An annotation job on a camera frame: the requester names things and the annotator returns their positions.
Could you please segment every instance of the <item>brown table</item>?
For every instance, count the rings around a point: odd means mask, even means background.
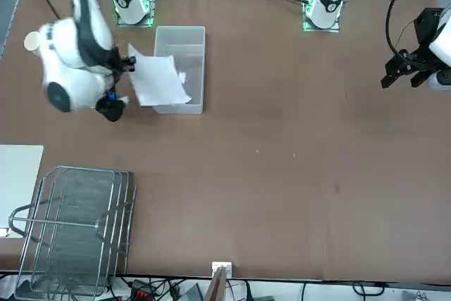
[[[123,119],[59,113],[23,48],[52,19],[20,0],[0,61],[0,142],[44,145],[60,164],[127,169],[139,183],[130,273],[451,281],[451,95],[382,90],[390,0],[349,0],[338,35],[303,32],[284,0],[159,0],[157,25],[206,28],[201,116],[159,116],[132,96]],[[69,14],[68,0],[52,0]],[[109,15],[111,5],[101,0]],[[393,39],[434,0],[398,0]],[[114,29],[152,54],[154,30]],[[415,46],[413,28],[401,41]],[[0,241],[17,268],[20,240]]]

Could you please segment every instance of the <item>transparent container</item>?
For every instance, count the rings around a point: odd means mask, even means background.
[[[183,84],[191,101],[154,106],[161,114],[201,114],[204,110],[204,26],[158,26],[154,56],[174,56],[177,72],[186,74]]]

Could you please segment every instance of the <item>white paper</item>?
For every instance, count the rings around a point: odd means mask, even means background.
[[[177,74],[173,56],[143,56],[131,44],[128,55],[136,58],[135,72],[129,74],[141,106],[186,104],[191,100]]]
[[[43,146],[0,145],[0,230],[2,237],[22,237],[9,229],[8,217],[15,208],[31,203],[43,151]],[[21,211],[16,216],[26,218],[28,212],[28,210]],[[14,225],[19,229],[25,229],[26,222],[14,221]]]

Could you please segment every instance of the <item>stainless steel basket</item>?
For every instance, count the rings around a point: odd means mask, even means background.
[[[111,285],[119,265],[126,272],[137,190],[129,183],[126,171],[66,166],[41,180],[36,202],[9,218],[25,237],[19,278],[31,274],[32,290],[20,292],[17,284],[17,299],[92,300]],[[30,218],[16,216],[31,208]],[[28,221],[28,232],[14,221]]]

